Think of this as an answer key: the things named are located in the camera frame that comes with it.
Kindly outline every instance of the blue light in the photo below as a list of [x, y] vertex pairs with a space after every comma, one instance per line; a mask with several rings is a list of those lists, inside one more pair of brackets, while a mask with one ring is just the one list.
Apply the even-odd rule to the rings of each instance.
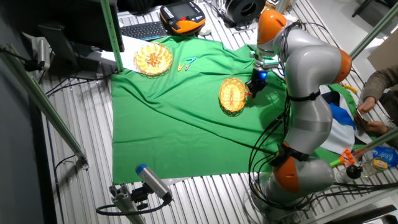
[[261, 72], [260, 73], [260, 77], [262, 78], [262, 79], [266, 79], [266, 77], [267, 77], [267, 72]]

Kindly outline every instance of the black cap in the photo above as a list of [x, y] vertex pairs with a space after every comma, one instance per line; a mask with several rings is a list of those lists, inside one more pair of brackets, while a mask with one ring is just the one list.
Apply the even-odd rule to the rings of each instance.
[[356, 165], [351, 165], [347, 167], [347, 176], [353, 180], [361, 177], [363, 169], [362, 167], [357, 167]]

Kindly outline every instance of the person's hand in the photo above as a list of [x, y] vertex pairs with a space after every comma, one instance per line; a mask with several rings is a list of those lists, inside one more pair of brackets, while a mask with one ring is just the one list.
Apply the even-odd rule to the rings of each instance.
[[388, 128], [380, 121], [365, 121], [358, 114], [355, 114], [355, 121], [361, 125], [366, 132], [383, 135], [388, 132]]
[[376, 99], [374, 97], [369, 96], [365, 99], [365, 101], [361, 105], [358, 106], [358, 110], [367, 113], [374, 108], [374, 105], [376, 105]]

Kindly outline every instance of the monitor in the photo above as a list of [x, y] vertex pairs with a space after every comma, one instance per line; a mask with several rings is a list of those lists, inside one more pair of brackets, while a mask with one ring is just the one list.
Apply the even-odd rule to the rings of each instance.
[[[116, 1], [110, 0], [109, 6], [123, 52]], [[80, 58], [76, 46], [112, 51], [100, 0], [12, 0], [0, 2], [0, 8], [16, 31], [47, 39], [55, 53], [49, 70], [53, 73], [73, 76], [79, 70], [96, 69], [98, 62]]]

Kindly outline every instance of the keyboard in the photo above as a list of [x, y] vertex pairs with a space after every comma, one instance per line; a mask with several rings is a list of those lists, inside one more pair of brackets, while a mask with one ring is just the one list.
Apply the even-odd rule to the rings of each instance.
[[122, 35], [140, 40], [154, 40], [168, 36], [167, 30], [164, 28], [162, 22], [148, 22], [144, 24], [124, 26], [120, 28], [120, 31]]

